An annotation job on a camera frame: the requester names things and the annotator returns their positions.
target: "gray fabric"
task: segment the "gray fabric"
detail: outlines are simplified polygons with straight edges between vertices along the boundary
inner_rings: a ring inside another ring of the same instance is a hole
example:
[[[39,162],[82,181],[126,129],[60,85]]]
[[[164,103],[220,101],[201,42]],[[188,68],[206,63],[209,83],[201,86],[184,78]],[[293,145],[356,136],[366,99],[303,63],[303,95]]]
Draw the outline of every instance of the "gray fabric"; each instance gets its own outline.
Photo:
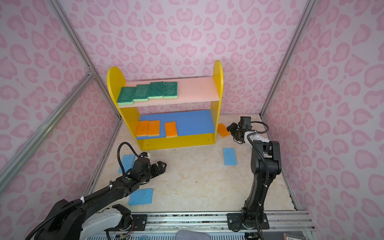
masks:
[[[177,232],[175,240],[210,240],[210,237],[201,232],[181,230]]]

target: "sponge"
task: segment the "sponge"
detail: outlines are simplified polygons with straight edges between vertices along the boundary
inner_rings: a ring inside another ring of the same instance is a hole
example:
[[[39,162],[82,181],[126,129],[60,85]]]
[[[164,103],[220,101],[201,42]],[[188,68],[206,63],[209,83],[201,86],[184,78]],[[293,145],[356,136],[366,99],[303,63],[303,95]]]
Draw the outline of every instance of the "sponge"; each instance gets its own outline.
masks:
[[[148,123],[148,137],[160,135],[160,120],[149,121]]]
[[[133,162],[135,161],[135,155],[124,155],[121,159],[122,166],[124,170],[127,171],[133,167]]]
[[[224,154],[224,165],[226,165],[226,166],[236,166],[237,165],[234,148],[223,148],[223,154]]]
[[[177,82],[164,82],[163,98],[177,98]]]
[[[220,133],[220,135],[222,137],[226,137],[228,136],[229,134],[231,134],[229,131],[227,131],[227,128],[225,127],[224,124],[220,123],[218,126],[217,126],[217,131]]]
[[[136,129],[136,137],[144,137],[148,135],[149,120],[139,121]]]
[[[133,94],[135,93],[136,87],[122,87],[117,103],[121,105],[133,104]]]
[[[166,137],[177,137],[176,122],[166,122],[164,123],[166,128]]]
[[[163,98],[164,82],[151,83],[148,91],[148,98]]]
[[[143,102],[148,101],[149,84],[137,85],[133,94],[133,101]]]
[[[129,196],[128,205],[151,204],[153,188],[138,189]]]

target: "orange sponge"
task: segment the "orange sponge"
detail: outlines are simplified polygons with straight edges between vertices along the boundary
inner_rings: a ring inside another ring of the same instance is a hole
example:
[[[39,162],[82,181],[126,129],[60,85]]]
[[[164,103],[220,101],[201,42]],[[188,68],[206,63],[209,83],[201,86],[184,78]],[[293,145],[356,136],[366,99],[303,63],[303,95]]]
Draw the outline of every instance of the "orange sponge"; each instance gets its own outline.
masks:
[[[166,122],[164,123],[166,128],[166,137],[177,137],[176,122]]]
[[[144,137],[148,135],[148,120],[139,121],[136,129],[136,137]]]
[[[148,137],[160,135],[160,120],[149,121],[148,123]]]
[[[227,128],[225,127],[224,124],[220,123],[218,126],[217,126],[217,131],[220,133],[220,135],[222,137],[226,137],[228,135],[230,135],[231,133],[229,131],[227,131]]]

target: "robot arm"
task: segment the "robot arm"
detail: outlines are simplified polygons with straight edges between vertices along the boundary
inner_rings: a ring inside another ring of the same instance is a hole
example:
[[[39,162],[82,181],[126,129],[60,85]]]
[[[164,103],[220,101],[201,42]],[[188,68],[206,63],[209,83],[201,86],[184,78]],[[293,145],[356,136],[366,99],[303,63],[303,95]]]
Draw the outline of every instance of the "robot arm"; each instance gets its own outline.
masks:
[[[261,123],[266,126],[263,132],[252,130],[251,123]],[[227,214],[228,228],[235,232],[244,229],[258,231],[258,238],[263,240],[261,229],[269,229],[268,219],[264,213],[264,201],[272,181],[281,172],[280,145],[277,141],[252,140],[252,135],[265,133],[268,126],[263,122],[251,122],[250,117],[240,117],[238,124],[232,123],[227,127],[233,139],[239,144],[249,143],[252,146],[251,170],[254,174],[251,193],[241,209],[241,214]]]
[[[165,172],[167,164],[159,161],[158,165],[151,165],[149,159],[142,156],[134,162],[132,169],[115,181],[110,181],[109,186],[82,199],[72,202],[63,199],[57,202],[46,220],[40,224],[42,226],[35,231],[35,240],[83,240],[111,227],[128,229],[132,222],[131,212],[124,206],[117,204],[102,213],[96,212],[127,197],[140,185]],[[34,231],[26,239],[31,239],[33,235]]]

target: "blue sponge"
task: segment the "blue sponge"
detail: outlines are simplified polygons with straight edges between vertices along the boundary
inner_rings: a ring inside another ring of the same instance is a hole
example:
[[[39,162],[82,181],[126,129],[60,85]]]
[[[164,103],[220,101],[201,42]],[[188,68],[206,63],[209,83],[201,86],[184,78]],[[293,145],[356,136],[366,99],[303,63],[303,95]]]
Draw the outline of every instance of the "blue sponge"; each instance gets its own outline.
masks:
[[[133,167],[133,162],[135,161],[135,155],[124,155],[122,157],[121,163],[125,171],[128,171]]]
[[[139,189],[129,195],[128,205],[141,205],[152,203],[153,188]]]
[[[224,165],[226,165],[226,166],[236,166],[237,165],[234,148],[223,148],[223,154],[224,154]]]

